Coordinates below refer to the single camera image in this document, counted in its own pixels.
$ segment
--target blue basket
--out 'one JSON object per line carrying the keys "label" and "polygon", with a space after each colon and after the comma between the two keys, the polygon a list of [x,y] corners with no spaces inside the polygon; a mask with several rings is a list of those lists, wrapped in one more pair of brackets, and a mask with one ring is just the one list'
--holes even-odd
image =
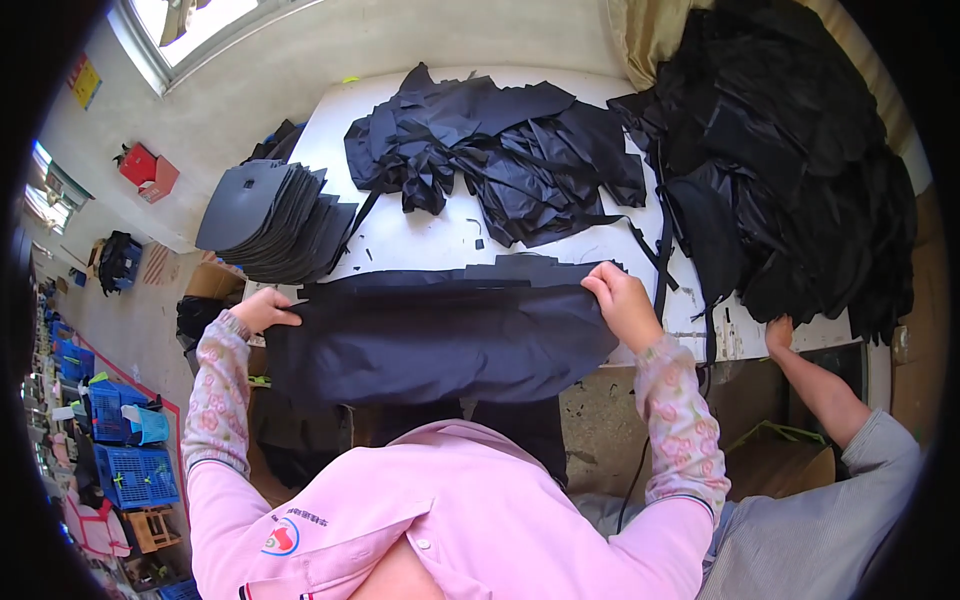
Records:
{"label": "blue basket", "polygon": [[180,502],[165,449],[93,445],[104,496],[121,509]]}
{"label": "blue basket", "polygon": [[91,354],[89,357],[83,357],[79,362],[73,362],[76,359],[71,359],[70,357],[63,357],[60,362],[60,372],[63,374],[63,377],[66,379],[71,379],[73,381],[81,381],[84,377],[92,377],[95,371],[94,369],[94,358]]}
{"label": "blue basket", "polygon": [[123,418],[124,404],[146,406],[147,397],[123,383],[98,381],[90,385],[90,424],[96,442],[126,442],[132,433],[130,422]]}
{"label": "blue basket", "polygon": [[139,245],[134,245],[130,243],[127,248],[123,251],[124,266],[127,267],[127,276],[125,277],[114,277],[113,285],[120,290],[127,290],[133,287],[133,283],[136,281],[136,272],[140,268],[140,257],[143,256],[143,248]]}
{"label": "blue basket", "polygon": [[150,499],[157,504],[180,502],[177,491],[177,478],[174,477],[170,453],[165,449],[140,448],[143,470],[146,473],[147,490]]}
{"label": "blue basket", "polygon": [[65,324],[63,321],[51,321],[50,322],[50,337],[54,340],[62,339],[60,337],[60,332],[66,331],[71,336],[73,335],[73,328],[70,325]]}
{"label": "blue basket", "polygon": [[66,340],[57,340],[54,355],[60,359],[60,372],[67,379],[80,381],[85,376],[92,377],[96,366],[96,356],[90,350],[75,346]]}
{"label": "blue basket", "polygon": [[140,422],[130,421],[130,430],[132,433],[143,432],[139,445],[163,442],[170,437],[170,423],[167,422],[166,415],[139,406],[136,407],[136,412],[140,416]]}
{"label": "blue basket", "polygon": [[157,592],[163,600],[203,600],[197,591],[197,582],[192,579],[180,584],[159,588]]}

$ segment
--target red box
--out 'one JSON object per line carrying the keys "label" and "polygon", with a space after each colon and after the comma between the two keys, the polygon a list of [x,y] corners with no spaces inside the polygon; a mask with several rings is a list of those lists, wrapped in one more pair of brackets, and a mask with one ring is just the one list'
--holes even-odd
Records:
{"label": "red box", "polygon": [[153,204],[166,197],[173,190],[174,183],[177,182],[179,176],[180,171],[177,170],[177,167],[170,164],[170,161],[163,156],[158,156],[156,158],[156,180],[145,181],[144,185],[139,186],[137,193],[140,198]]}
{"label": "red box", "polygon": [[120,175],[140,187],[145,181],[156,180],[156,158],[142,144],[134,144],[120,163]]}

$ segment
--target person in gray shirt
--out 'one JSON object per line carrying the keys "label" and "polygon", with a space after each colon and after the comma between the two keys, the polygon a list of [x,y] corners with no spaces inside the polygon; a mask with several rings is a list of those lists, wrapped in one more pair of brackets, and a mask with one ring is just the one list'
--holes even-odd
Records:
{"label": "person in gray shirt", "polygon": [[[792,336],[789,317],[770,322],[770,357],[843,450],[851,478],[781,499],[727,502],[705,556],[698,600],[849,598],[920,472],[920,448],[906,429],[791,350]],[[571,499],[600,533],[612,535],[619,500],[607,498]],[[640,510],[630,507],[624,524]]]}

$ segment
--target yellow sign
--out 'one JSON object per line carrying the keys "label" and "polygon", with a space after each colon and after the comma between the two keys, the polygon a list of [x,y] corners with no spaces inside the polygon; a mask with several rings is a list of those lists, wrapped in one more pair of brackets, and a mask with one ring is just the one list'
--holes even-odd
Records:
{"label": "yellow sign", "polygon": [[80,54],[80,58],[70,71],[66,84],[70,86],[70,91],[77,98],[80,106],[84,107],[84,110],[90,108],[93,96],[96,95],[102,83],[103,80],[97,75],[97,71],[86,57],[86,53]]}

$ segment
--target pink polo shirt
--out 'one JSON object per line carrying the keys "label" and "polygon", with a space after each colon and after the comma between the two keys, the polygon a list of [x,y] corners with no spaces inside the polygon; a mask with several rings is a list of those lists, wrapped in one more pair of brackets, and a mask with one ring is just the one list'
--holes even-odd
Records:
{"label": "pink polo shirt", "polygon": [[275,510],[213,460],[187,493],[204,600],[349,598],[403,535],[451,599],[693,598],[713,531],[674,496],[607,542],[536,459],[465,420],[354,448]]}

